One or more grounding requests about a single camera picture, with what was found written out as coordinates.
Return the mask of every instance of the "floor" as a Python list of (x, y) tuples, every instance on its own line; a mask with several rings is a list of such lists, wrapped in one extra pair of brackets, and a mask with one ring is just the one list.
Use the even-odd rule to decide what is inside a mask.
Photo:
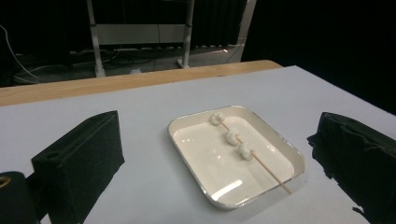
[[(189, 67), (205, 65), (238, 63), (241, 60), (244, 44), (228, 47), (202, 47), (192, 49), (190, 52)], [(103, 66), (106, 75), (118, 76), (169, 69), (181, 69), (177, 60), (183, 55), (183, 48), (168, 49), (116, 49), (102, 50)], [(31, 83), (49, 83), (66, 80), (76, 80), (95, 77), (94, 56), (92, 51), (72, 52), (72, 66), (61, 64), (40, 64), (40, 66), (27, 66), (31, 73), (27, 74), (22, 69), (14, 76), (15, 85)], [(32, 64), (34, 59), (20, 57), (22, 64)]]

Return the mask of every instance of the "wooden skewer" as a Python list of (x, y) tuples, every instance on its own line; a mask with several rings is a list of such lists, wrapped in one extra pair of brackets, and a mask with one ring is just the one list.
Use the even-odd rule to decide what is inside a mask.
[[(223, 121), (219, 121), (220, 124), (227, 129), (227, 131), (229, 131), (230, 129), (227, 127), (227, 125), (225, 125), (225, 123)], [(239, 144), (242, 144), (242, 140), (239, 138), (239, 136), (237, 135), (236, 140), (239, 142)], [(262, 160), (260, 160), (260, 158), (256, 155), (256, 153), (254, 153), (253, 150), (250, 151), (250, 154), (253, 156), (253, 158), (268, 172), (268, 174), (271, 175), (271, 177), (276, 180), (276, 182), (279, 184), (279, 186), (281, 186), (288, 194), (291, 194), (291, 190), (286, 187), (282, 181), (279, 180), (279, 178), (276, 177), (276, 175), (264, 164), (264, 162), (262, 162)]]

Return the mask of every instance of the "rectangular tray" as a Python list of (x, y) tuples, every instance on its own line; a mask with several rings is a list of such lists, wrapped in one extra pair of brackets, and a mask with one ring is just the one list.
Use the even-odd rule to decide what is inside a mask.
[(306, 168), (303, 155), (252, 111), (229, 106), (188, 115), (171, 121), (169, 134), (205, 196), (215, 206), (244, 206), (280, 185), (255, 159), (245, 160), (238, 146), (226, 140), (227, 129), (210, 122), (220, 112), (224, 124), (249, 141), (262, 163), (287, 185)]

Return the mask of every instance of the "white table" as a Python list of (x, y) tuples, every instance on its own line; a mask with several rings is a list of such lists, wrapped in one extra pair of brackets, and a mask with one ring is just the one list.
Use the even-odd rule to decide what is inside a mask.
[[(306, 159), (306, 183), (268, 208), (222, 211), (205, 198), (167, 133), (172, 119), (227, 105), (254, 111)], [(296, 66), (0, 107), (0, 172), (30, 159), (84, 119), (118, 110), (126, 162), (85, 223), (367, 223), (312, 159), (306, 137), (324, 111), (396, 138), (396, 117)]]

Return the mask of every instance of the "wire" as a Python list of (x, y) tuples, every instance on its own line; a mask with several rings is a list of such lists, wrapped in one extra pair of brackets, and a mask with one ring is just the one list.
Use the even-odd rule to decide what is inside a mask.
[(11, 45), (9, 44), (9, 41), (8, 41), (8, 32), (7, 32), (6, 28), (4, 28), (1, 24), (0, 24), (0, 27), (4, 30), (4, 32), (5, 32), (5, 34), (6, 34), (6, 42), (7, 42), (9, 51), (10, 51), (11, 54), (12, 54), (12, 57), (14, 57), (15, 61), (20, 65), (20, 67), (21, 67), (23, 70), (25, 70), (25, 72), (26, 72), (27, 74), (29, 74), (31, 77), (35, 78), (35, 82), (32, 82), (32, 81), (28, 81), (28, 82), (29, 82), (29, 83), (35, 83), (35, 84), (39, 83), (39, 82), (38, 82), (38, 77), (35, 76), (35, 75), (33, 75), (32, 73), (30, 73), (30, 72), (20, 63), (20, 61), (17, 59), (17, 56), (15, 56), (15, 53), (14, 53), (14, 51), (12, 50), (12, 47), (11, 47)]

